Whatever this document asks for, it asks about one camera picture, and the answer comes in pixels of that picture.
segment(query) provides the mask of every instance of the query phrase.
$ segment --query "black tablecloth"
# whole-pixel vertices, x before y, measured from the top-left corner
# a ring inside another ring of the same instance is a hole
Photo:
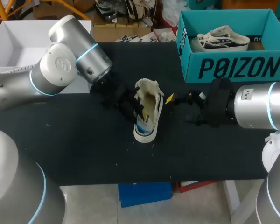
[[[157,80],[166,96],[209,84],[185,84],[176,43],[102,43],[131,86]],[[133,124],[104,110],[94,94],[61,94],[42,104],[0,112],[0,130],[60,185],[265,178],[269,131],[210,128],[185,122],[196,106],[165,106],[156,139],[138,143]]]

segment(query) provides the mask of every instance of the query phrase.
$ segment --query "shoe sole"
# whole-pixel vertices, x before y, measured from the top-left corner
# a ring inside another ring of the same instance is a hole
[[[149,143],[149,142],[153,141],[155,139],[155,137],[157,136],[159,118],[160,118],[160,114],[161,114],[162,109],[163,109],[163,96],[160,96],[160,97],[161,97],[160,98],[160,107],[159,107],[158,117],[157,117],[157,121],[155,123],[153,132],[148,136],[141,136],[136,132],[136,129],[134,127],[134,137],[138,142]]]
[[[230,51],[247,51],[248,44],[244,46],[238,46],[238,47],[231,47],[231,48],[214,48],[214,49],[206,49],[206,48],[198,48],[194,44],[190,44],[191,50],[194,53],[199,52],[230,52]]]

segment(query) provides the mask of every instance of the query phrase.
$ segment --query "cardboard box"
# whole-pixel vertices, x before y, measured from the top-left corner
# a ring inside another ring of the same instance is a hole
[[[52,44],[48,32],[56,22],[3,21],[0,25],[0,73],[38,63]],[[92,33],[91,21],[80,23]],[[88,82],[77,76],[63,93],[89,93]]]
[[[205,9],[208,6],[218,3],[220,0],[186,0],[187,6],[191,10]]]
[[[251,42],[261,41],[265,50],[192,52],[192,38],[223,25],[248,36]],[[210,83],[223,77],[233,82],[280,80],[280,23],[272,10],[181,12],[176,43],[187,83]]]
[[[123,35],[145,36],[151,33],[151,27],[139,26],[137,22],[129,22],[127,18],[119,17],[117,23],[104,21],[97,13],[94,14],[93,37],[97,42],[115,42]]]
[[[115,42],[123,35],[145,36],[151,33],[151,28],[146,27],[93,27],[93,37],[97,42]]]
[[[74,6],[73,0],[64,0],[71,6]],[[59,20],[66,15],[74,14],[67,7],[61,5],[58,2],[49,3],[42,2],[40,5],[33,7],[33,17],[39,20],[51,19]]]

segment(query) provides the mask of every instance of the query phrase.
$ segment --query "shoe tongue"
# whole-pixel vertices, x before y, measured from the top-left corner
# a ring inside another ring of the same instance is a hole
[[[219,27],[217,29],[214,29],[211,32],[211,35],[214,37],[230,37],[229,30],[230,30],[230,28],[227,26]]]

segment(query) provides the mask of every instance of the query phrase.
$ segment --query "teal shoe box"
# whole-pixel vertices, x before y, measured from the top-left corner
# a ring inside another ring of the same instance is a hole
[[[261,41],[265,50],[192,52],[192,38],[223,25],[251,42]],[[280,23],[270,9],[183,11],[176,43],[186,83],[210,83],[223,77],[233,82],[280,80]]]
[[[186,0],[187,6],[191,10],[205,9],[208,6],[214,5],[220,0]]]

